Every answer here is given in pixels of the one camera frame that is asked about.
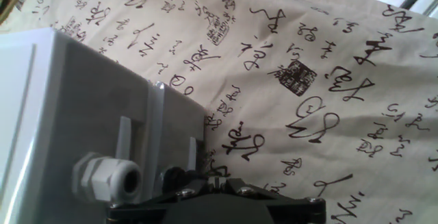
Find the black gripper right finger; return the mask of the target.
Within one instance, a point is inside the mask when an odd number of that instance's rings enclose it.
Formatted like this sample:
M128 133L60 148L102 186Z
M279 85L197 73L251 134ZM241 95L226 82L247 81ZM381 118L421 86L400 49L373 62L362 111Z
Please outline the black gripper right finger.
M218 179L220 210L242 223L325 223L326 201L320 197L294 199L247 184L239 178Z

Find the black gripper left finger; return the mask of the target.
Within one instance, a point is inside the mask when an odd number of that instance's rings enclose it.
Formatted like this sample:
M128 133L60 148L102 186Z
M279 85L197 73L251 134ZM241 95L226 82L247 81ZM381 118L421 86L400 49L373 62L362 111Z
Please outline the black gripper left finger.
M215 180L195 179L186 186L171 190L158 197L136 204L123 204L106 210L106 224L159 224L167 211L178 203L210 194L214 191Z

